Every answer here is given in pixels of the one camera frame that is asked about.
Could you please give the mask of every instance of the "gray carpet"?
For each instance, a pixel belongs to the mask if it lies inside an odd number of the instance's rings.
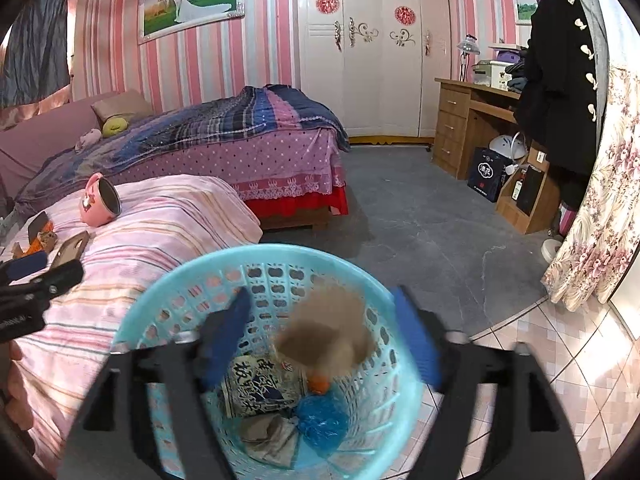
[[[355,146],[341,156],[350,214],[325,231],[269,232],[263,242],[320,249],[385,286],[407,285],[421,307],[469,335],[544,296],[546,233],[516,232],[424,148]]]

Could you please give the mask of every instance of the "bed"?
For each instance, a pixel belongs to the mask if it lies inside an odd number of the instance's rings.
[[[43,331],[18,340],[34,409],[36,457],[52,473],[76,410],[136,298],[186,261],[257,243],[262,236],[254,214],[231,186],[214,177],[166,176],[117,189],[122,214],[97,229],[79,219],[82,192],[46,209],[58,243],[84,229],[93,234],[82,256],[82,283],[52,302]],[[14,241],[25,247],[27,238],[25,227]]]
[[[96,171],[114,184],[153,176],[222,178],[260,218],[300,207],[347,214],[339,150],[349,141],[323,105],[285,85],[245,87],[232,98],[147,118],[85,152],[44,162],[16,195],[21,218],[81,189]]]

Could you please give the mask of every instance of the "pink mug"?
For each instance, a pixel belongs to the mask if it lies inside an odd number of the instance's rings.
[[[80,200],[80,219],[90,227],[108,224],[120,214],[122,204],[113,184],[101,173],[92,174]]]

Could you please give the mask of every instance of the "black coat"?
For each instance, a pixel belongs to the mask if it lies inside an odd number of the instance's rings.
[[[531,17],[525,86],[515,113],[551,164],[591,174],[596,158],[593,42],[580,0],[540,0]]]

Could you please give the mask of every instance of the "wooden desk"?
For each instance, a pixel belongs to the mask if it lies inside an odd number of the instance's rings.
[[[440,83],[440,106],[433,161],[457,179],[466,180],[474,150],[494,137],[513,135],[519,94],[450,79]]]
[[[518,131],[513,110],[520,95],[473,83],[436,81],[440,83],[440,106],[433,161],[455,178],[466,180],[476,148],[487,148],[493,138]],[[534,142],[527,158],[545,173],[531,213],[523,213],[511,198],[518,171],[507,180],[496,204],[497,211],[522,234],[547,229],[560,203],[558,186],[546,173],[548,162],[544,157],[542,162],[537,160],[540,151],[545,149]]]

